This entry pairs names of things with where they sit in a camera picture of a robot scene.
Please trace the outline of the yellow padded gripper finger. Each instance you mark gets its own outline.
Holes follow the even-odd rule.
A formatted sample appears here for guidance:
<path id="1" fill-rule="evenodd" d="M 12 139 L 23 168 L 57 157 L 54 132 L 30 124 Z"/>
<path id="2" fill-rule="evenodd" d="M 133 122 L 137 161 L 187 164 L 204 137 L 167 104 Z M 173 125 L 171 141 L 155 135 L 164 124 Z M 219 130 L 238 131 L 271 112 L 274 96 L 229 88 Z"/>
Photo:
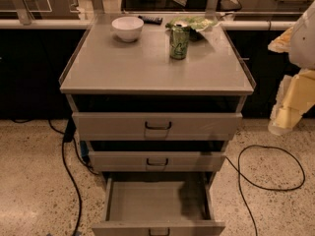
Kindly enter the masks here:
<path id="1" fill-rule="evenodd" d="M 277 136 L 287 134 L 315 105 L 315 71 L 301 69 L 298 74 L 285 75 L 280 83 L 268 130 Z"/>

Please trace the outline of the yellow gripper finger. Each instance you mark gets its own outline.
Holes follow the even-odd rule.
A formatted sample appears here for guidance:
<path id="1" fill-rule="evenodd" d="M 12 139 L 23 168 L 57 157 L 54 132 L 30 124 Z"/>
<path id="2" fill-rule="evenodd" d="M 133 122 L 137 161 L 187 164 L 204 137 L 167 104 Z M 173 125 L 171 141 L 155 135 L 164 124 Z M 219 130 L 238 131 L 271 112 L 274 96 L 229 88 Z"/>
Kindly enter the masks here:
<path id="1" fill-rule="evenodd" d="M 268 45 L 268 49 L 276 53 L 288 53 L 290 50 L 290 39 L 292 30 L 293 28 L 289 28 L 280 36 L 272 40 Z"/>

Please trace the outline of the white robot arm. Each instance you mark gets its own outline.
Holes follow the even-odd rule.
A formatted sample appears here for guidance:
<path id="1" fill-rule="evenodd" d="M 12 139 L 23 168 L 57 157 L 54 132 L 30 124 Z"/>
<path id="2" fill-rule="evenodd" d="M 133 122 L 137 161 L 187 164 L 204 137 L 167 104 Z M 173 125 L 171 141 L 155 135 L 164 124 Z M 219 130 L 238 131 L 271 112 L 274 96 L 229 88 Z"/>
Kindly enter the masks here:
<path id="1" fill-rule="evenodd" d="M 268 129 L 280 136 L 290 132 L 315 105 L 315 2 L 268 49 L 287 52 L 290 63 L 299 68 L 296 75 L 283 77 L 270 116 Z"/>

